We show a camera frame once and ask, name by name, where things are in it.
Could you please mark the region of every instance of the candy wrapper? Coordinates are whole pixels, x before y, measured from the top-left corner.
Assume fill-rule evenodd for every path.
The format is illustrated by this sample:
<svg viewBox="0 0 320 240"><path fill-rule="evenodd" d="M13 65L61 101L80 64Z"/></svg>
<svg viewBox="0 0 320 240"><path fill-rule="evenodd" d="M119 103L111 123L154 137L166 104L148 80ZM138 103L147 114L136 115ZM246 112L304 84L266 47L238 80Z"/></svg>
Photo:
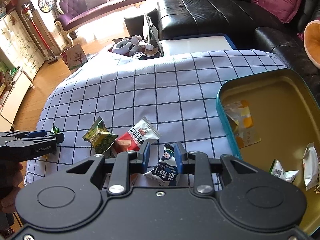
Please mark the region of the candy wrapper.
<svg viewBox="0 0 320 240"><path fill-rule="evenodd" d="M159 138L159 132L151 125L147 118L143 117L134 127L117 138L111 147L111 152L116 157L121 152L138 151L145 141L151 144ZM131 185L134 185L137 177L137 174L130 175Z"/></svg>
<svg viewBox="0 0 320 240"><path fill-rule="evenodd" d="M144 176L157 180L162 187L176 186L180 174L178 173L173 151L174 148L169 143L166 143L164 145L164 154L158 164L152 171L145 173Z"/></svg>
<svg viewBox="0 0 320 240"><path fill-rule="evenodd" d="M111 147L118 135L112 134L104 125L103 119L98 117L93 123L89 131L82 137L85 141L90 142L97 154L104 154Z"/></svg>
<svg viewBox="0 0 320 240"><path fill-rule="evenodd" d="M306 190L316 186L319 175L319 163L314 143L309 143L304 152L303 173Z"/></svg>
<svg viewBox="0 0 320 240"><path fill-rule="evenodd" d="M269 173L279 179L293 183L299 171L284 171L278 160L273 160Z"/></svg>
<svg viewBox="0 0 320 240"><path fill-rule="evenodd" d="M228 117L239 148L247 147L261 141L253 125L247 100L236 101L224 106L223 109Z"/></svg>
<svg viewBox="0 0 320 240"><path fill-rule="evenodd" d="M51 131L50 131L50 134L58 134L58 133L61 133L61 130L60 130L58 127L56 127L55 125L52 126ZM43 157L44 157L46 160L48 160L49 154L43 155Z"/></svg>

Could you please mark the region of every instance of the red snack package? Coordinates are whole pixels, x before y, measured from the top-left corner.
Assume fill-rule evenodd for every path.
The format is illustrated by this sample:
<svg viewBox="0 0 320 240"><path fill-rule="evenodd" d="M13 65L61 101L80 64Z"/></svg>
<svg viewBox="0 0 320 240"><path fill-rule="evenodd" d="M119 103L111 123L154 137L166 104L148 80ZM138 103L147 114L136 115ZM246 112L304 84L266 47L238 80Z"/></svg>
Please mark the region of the red snack package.
<svg viewBox="0 0 320 240"><path fill-rule="evenodd" d="M116 155L130 150L138 151L145 141L153 143L159 138L159 132L150 124L147 118L143 117L134 127L116 139L112 145L112 152Z"/></svg>

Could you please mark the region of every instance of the cabinet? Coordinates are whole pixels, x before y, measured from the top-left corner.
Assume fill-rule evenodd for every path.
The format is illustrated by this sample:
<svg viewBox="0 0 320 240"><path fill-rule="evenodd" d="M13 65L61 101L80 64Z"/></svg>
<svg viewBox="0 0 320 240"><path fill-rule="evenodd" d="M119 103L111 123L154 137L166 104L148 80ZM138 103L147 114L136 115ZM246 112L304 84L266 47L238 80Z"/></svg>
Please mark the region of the cabinet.
<svg viewBox="0 0 320 240"><path fill-rule="evenodd" d="M0 108L1 132L10 130L20 104L45 60L15 10L0 20L0 60L9 69L20 67L13 78L14 86Z"/></svg>
<svg viewBox="0 0 320 240"><path fill-rule="evenodd" d="M15 10L0 21L0 59L9 69L23 67L31 79L44 62Z"/></svg>

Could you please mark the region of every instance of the white tablecloth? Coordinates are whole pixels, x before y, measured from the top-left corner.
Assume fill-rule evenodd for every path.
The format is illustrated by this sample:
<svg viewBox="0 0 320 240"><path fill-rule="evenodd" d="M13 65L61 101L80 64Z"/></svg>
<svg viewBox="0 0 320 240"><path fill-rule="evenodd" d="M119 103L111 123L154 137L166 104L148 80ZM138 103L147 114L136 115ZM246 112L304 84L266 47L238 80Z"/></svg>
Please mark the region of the white tablecloth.
<svg viewBox="0 0 320 240"><path fill-rule="evenodd" d="M82 136L98 116L118 135L144 116L154 124L162 136L151 145L148 170L157 164L166 142L180 141L186 150L202 151L211 158L231 154L216 111L219 88L227 80L278 68L285 66L276 55L258 50L199 52L145 61L102 51L47 99L37 130L49 132L54 124L65 140L48 160L28 161L25 184L94 154ZM181 176L178 186L193 186L192 177ZM213 180L219 190L216 174ZM136 185L158 186L143 175Z"/></svg>

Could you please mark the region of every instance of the purple chaise lounge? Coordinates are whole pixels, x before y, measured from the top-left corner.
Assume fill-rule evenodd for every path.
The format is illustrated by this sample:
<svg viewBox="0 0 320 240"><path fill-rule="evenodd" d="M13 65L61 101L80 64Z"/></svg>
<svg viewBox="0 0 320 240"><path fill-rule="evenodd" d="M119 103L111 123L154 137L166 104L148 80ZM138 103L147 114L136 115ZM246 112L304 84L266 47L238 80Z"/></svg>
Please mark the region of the purple chaise lounge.
<svg viewBox="0 0 320 240"><path fill-rule="evenodd" d="M54 23L60 27L68 46L73 45L69 33L82 25L104 17L112 12L125 9L133 4L146 0L109 0L109 2L88 10L85 0L57 0L57 8L61 15Z"/></svg>

